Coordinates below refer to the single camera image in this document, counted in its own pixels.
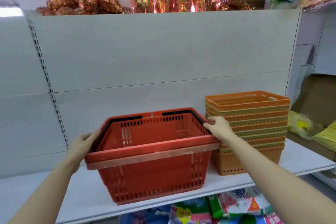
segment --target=hand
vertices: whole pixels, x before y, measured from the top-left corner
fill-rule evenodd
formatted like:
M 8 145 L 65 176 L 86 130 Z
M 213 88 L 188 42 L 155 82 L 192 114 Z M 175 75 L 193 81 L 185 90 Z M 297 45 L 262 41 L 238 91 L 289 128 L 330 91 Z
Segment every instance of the hand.
M 203 126 L 219 140 L 226 141 L 235 135 L 230 123 L 224 117 L 208 117 L 208 121 L 209 123 L 204 123 Z
M 93 142 L 98 137 L 100 130 L 77 137 L 66 153 L 65 162 L 72 165 L 72 173 L 77 172 L 81 161 L 89 152 Z

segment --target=left hand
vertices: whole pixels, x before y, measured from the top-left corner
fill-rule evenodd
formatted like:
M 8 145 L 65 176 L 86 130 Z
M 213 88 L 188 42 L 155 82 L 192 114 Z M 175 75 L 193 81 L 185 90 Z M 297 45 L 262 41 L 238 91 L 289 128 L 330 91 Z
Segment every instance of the left hand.
M 65 161 L 72 165 L 72 173 L 77 172 L 81 161 L 89 152 L 93 142 L 98 137 L 100 130 L 77 137 L 70 145 Z

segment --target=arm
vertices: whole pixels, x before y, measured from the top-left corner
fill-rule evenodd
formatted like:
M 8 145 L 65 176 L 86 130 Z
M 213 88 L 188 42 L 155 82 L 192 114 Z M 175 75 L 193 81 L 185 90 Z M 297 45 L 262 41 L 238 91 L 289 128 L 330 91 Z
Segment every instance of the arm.
M 71 175 L 78 170 L 98 134 L 95 131 L 76 138 L 65 160 L 50 172 L 8 224 L 55 224 Z
M 336 204 L 331 199 L 236 136 L 223 117 L 208 120 L 212 125 L 204 127 L 233 150 L 284 223 L 335 223 Z

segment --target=cardboard box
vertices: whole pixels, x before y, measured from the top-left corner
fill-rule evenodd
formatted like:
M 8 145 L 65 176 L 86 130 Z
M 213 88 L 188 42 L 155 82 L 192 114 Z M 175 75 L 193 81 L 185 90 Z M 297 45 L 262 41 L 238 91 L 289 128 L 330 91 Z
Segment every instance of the cardboard box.
M 336 76 L 313 74 L 307 77 L 291 110 L 309 115 L 314 121 L 325 127 L 329 126 L 336 120 Z M 314 141 L 301 138 L 291 132 L 287 137 L 327 159 L 336 160 L 334 151 Z

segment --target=red shopping basket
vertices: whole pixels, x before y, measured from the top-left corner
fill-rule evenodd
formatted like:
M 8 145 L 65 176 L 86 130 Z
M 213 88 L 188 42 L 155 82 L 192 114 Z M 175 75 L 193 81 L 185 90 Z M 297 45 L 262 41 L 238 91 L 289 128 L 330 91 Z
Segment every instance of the red shopping basket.
M 203 186 L 219 141 L 193 108 L 108 118 L 85 161 L 117 204 Z

